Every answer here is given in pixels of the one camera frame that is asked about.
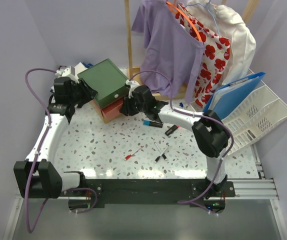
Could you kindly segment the three-drawer desk organizer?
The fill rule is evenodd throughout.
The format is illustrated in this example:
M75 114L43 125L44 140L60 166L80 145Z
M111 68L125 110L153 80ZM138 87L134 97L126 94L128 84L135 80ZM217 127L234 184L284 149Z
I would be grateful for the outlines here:
M97 91L90 103L104 123L120 115L124 97L129 91L125 85L128 77L109 58L83 70L77 76Z

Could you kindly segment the blue document folder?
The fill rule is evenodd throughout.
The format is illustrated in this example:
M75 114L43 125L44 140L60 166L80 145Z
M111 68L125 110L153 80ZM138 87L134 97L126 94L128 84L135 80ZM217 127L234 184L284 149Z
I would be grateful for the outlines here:
M218 88L203 109L215 111L220 120L226 118L259 84L265 72L240 78Z

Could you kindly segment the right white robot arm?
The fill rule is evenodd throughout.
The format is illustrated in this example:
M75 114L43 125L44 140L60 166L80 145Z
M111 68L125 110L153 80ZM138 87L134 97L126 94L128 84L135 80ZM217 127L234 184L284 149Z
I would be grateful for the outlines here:
M145 85L127 80L127 96L124 97L120 113L134 116L143 113L149 120L180 126L193 133L198 149L206 156L206 191L216 197L224 191L223 182L227 173L224 157L232 145L233 136L214 111L193 112L174 107L172 103L157 100Z

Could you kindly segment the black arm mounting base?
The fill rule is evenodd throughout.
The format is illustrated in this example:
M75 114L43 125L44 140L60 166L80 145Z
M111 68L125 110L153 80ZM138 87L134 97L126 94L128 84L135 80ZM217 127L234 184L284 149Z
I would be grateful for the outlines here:
M107 204L137 204L137 205L175 205L180 200L190 200L199 196L208 186L205 179L85 179L81 188L93 189L98 197L95 208L104 208ZM86 201L93 204L95 194L86 190L66 191L60 197L79 200L79 205L70 204L69 207L86 207ZM220 187L212 185L203 197L195 200L203 204L203 200L235 197L232 181L222 183Z

